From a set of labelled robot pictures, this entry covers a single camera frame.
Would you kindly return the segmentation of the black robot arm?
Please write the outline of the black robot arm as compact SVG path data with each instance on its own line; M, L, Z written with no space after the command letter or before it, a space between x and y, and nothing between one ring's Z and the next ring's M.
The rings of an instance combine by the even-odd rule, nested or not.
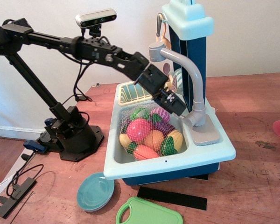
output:
M61 38L38 33L24 18L6 21L0 26L0 55L7 58L54 114L53 123L46 126L37 145L51 152L58 152L62 160L80 161L95 153L104 135L98 126L89 125L88 119L82 116L77 107L64 108L52 96L19 56L24 44L56 49L77 60L114 68L143 87L152 95L153 101L169 113L181 115L186 109L183 101L165 87L167 76L139 52L128 54L121 48L94 37Z

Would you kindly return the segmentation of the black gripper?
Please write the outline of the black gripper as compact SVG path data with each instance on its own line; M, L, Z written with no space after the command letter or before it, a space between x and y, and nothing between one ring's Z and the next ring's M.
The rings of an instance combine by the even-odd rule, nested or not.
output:
M182 115L186 109L185 103L171 90L164 89L168 77L156 66L150 64L135 83L139 84L149 94L154 95L153 101L170 114L175 113L177 116Z

